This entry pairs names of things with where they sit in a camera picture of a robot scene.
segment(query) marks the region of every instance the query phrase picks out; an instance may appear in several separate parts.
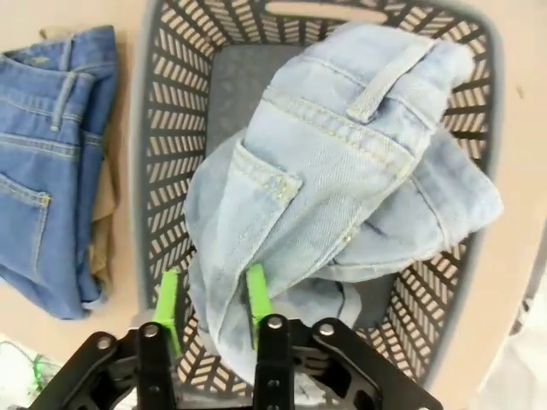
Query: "dark blue jeans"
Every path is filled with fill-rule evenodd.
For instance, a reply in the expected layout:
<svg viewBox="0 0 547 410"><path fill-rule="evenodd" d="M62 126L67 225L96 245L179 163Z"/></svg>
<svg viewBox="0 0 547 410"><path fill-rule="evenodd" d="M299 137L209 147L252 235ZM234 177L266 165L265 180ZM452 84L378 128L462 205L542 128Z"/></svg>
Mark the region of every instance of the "dark blue jeans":
<svg viewBox="0 0 547 410"><path fill-rule="evenodd" d="M116 77L110 26L0 54L0 277L60 319L104 302L87 246Z"/></svg>

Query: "back pocket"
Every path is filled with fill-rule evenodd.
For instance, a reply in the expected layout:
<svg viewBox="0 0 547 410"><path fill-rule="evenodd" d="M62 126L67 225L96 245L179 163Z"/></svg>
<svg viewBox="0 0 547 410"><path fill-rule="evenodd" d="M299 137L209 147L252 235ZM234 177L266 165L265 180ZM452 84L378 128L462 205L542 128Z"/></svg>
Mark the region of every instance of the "back pocket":
<svg viewBox="0 0 547 410"><path fill-rule="evenodd" d="M38 281L38 256L50 196L0 173L0 265Z"/></svg>

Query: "silver bolt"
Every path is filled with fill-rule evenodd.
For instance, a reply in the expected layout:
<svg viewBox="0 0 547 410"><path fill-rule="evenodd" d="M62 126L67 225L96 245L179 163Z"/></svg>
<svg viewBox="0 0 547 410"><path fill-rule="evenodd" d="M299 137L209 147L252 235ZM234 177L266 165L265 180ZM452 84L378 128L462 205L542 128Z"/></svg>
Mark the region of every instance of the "silver bolt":
<svg viewBox="0 0 547 410"><path fill-rule="evenodd" d="M154 337L159 329L156 325L148 325L144 328L144 337Z"/></svg>
<svg viewBox="0 0 547 410"><path fill-rule="evenodd" d="M100 350L105 350L105 349L108 349L110 347L110 344L112 342L110 341L110 337L101 337L99 339L99 341L97 342L97 347L100 349Z"/></svg>
<svg viewBox="0 0 547 410"><path fill-rule="evenodd" d="M271 327L272 329L279 329L282 325L283 325L283 320L281 320L279 316L273 316L268 321L268 326Z"/></svg>
<svg viewBox="0 0 547 410"><path fill-rule="evenodd" d="M323 336L331 336L334 334L334 328L332 327L332 325L325 323L319 328L319 333Z"/></svg>

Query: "perforated basket wall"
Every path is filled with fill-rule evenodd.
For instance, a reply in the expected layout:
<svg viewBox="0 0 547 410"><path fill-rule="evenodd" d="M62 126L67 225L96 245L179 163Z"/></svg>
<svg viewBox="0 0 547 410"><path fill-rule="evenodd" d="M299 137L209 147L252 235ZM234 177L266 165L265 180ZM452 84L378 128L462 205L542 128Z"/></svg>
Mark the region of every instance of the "perforated basket wall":
<svg viewBox="0 0 547 410"><path fill-rule="evenodd" d="M444 123L470 157L491 174L502 79L495 66L497 37L485 20L445 3L322 3L373 9L385 14L386 25L467 44L473 50L476 68L469 81L454 90ZM186 270L194 254L183 201L204 158L215 53L229 44L312 44L342 23L263 10L263 0L150 1L132 94L132 223L142 308L155 305L162 272L174 266ZM450 324L465 300L478 252L479 240L474 236L450 252L400 272L383 323L358 333L402 372L423 383L451 337ZM249 396L249 386L202 348L189 298L184 304L179 325L184 329L185 356L179 375L188 396Z"/></svg>

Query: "laundry basket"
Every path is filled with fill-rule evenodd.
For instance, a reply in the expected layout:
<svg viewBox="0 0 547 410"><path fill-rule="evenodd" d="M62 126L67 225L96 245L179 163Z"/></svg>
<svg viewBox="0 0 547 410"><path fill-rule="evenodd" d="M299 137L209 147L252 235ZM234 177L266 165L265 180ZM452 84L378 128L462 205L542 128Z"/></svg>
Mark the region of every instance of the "laundry basket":
<svg viewBox="0 0 547 410"><path fill-rule="evenodd" d="M501 122L500 43L485 17L465 6L439 0L318 0L297 5L290 0L151 0L133 79L130 139L131 217L142 309L155 306L162 272L170 267L186 272L195 253L183 202L208 148L209 111L216 101L214 96L209 100L211 81L222 53L250 44L262 44L265 50L303 47L328 36L345 15L466 44L473 51L476 68L466 84L454 89L444 123L492 177ZM253 81L252 70L246 75ZM221 102L228 115L241 103ZM393 276L383 319L356 329L426 387L454 336L473 279L479 237L472 235L451 251ZM178 374L186 400L248 403L252 388L205 351L192 315L186 296L177 318L184 334Z"/></svg>

